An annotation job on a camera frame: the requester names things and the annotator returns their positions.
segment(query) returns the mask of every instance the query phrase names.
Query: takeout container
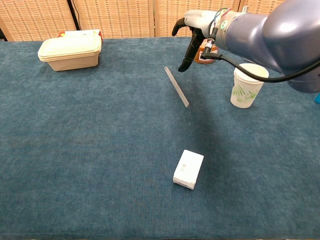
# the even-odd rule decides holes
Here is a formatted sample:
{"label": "takeout container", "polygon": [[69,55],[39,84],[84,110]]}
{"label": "takeout container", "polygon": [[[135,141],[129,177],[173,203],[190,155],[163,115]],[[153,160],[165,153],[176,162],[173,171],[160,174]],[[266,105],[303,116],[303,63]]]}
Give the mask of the takeout container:
{"label": "takeout container", "polygon": [[98,65],[101,45],[97,34],[50,38],[42,43],[38,57],[55,71],[89,68]]}

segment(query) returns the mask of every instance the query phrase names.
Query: small white box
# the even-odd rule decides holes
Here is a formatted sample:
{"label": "small white box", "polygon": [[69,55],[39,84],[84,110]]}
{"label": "small white box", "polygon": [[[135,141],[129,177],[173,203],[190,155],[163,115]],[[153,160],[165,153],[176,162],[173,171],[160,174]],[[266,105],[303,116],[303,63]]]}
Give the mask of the small white box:
{"label": "small white box", "polygon": [[203,155],[184,150],[174,171],[173,182],[193,190],[203,159]]}

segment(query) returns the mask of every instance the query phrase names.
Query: black cable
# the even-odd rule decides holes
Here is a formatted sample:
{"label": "black cable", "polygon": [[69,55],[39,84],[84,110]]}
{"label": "black cable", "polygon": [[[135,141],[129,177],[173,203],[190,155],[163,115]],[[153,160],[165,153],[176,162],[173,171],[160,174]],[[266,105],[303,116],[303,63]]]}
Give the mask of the black cable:
{"label": "black cable", "polygon": [[78,9],[77,9],[77,7],[76,7],[76,5],[75,5],[74,0],[72,0],[72,3],[73,3],[73,6],[74,6],[74,9],[76,10],[76,13],[78,14],[79,28],[80,28],[80,30],[82,30],[82,29],[81,29],[81,25],[80,25],[80,15],[79,15],[79,12],[78,12]]}
{"label": "black cable", "polygon": [[208,26],[209,36],[211,35],[211,33],[210,33],[211,26],[212,26],[212,24],[215,22],[216,18],[219,16],[218,13],[220,14],[222,10],[226,10],[226,9],[228,9],[228,8],[227,8],[227,7],[220,8],[220,9],[215,13],[213,20],[209,23],[209,26]]}
{"label": "black cable", "polygon": [[227,63],[231,64],[232,66],[236,67],[237,69],[239,69],[241,72],[243,72],[244,74],[248,75],[250,78],[253,78],[255,80],[258,80],[258,81],[261,81],[261,82],[265,82],[265,83],[280,83],[280,82],[285,82],[285,81],[288,81],[288,80],[291,80],[291,79],[294,79],[294,78],[297,78],[297,77],[300,77],[301,75],[304,75],[304,74],[307,74],[309,73],[310,71],[316,69],[317,67],[320,67],[320,60],[314,62],[313,64],[307,66],[306,68],[300,70],[300,71],[297,71],[295,73],[292,73],[292,74],[289,74],[289,75],[286,75],[286,76],[281,76],[281,77],[273,77],[273,78],[268,78],[268,77],[262,77],[262,76],[258,76],[258,75],[255,75],[251,72],[249,72],[248,70],[244,69],[242,66],[240,66],[239,64],[235,63],[234,61],[228,59],[227,57],[224,57],[222,54],[219,55],[217,54],[216,55],[216,58],[214,59],[217,59],[217,60],[224,60],[226,61]]}
{"label": "black cable", "polygon": [[1,28],[0,28],[0,39],[3,39],[4,41],[8,42],[5,34],[2,32]]}

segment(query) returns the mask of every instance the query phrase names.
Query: wicker screen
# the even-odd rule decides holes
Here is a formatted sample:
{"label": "wicker screen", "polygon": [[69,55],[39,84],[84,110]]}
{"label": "wicker screen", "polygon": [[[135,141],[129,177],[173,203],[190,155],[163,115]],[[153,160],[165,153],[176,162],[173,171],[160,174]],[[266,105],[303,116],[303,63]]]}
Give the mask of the wicker screen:
{"label": "wicker screen", "polygon": [[241,0],[239,11],[241,12],[243,6],[248,6],[248,13],[270,14],[284,1],[285,0]]}
{"label": "wicker screen", "polygon": [[[238,10],[239,1],[236,0],[156,0],[155,1],[155,36],[171,36],[176,21],[183,18],[188,10],[219,10],[220,8],[234,8]],[[177,36],[191,36],[189,28],[181,28]]]}
{"label": "wicker screen", "polygon": [[152,0],[74,0],[74,4],[82,30],[100,29],[104,38],[155,36]]}
{"label": "wicker screen", "polygon": [[8,41],[43,41],[76,29],[67,0],[0,0],[0,28]]}

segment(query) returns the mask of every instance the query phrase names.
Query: paper cup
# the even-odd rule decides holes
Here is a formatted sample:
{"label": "paper cup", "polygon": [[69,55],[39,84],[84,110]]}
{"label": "paper cup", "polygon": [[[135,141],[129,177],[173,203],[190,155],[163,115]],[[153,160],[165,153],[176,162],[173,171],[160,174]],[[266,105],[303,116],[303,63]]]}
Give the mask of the paper cup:
{"label": "paper cup", "polygon": [[[269,72],[263,66],[253,63],[242,63],[241,67],[260,77],[269,77]],[[248,108],[254,102],[262,85],[262,81],[255,80],[244,74],[238,68],[234,70],[234,85],[231,93],[231,103],[238,108]]]}

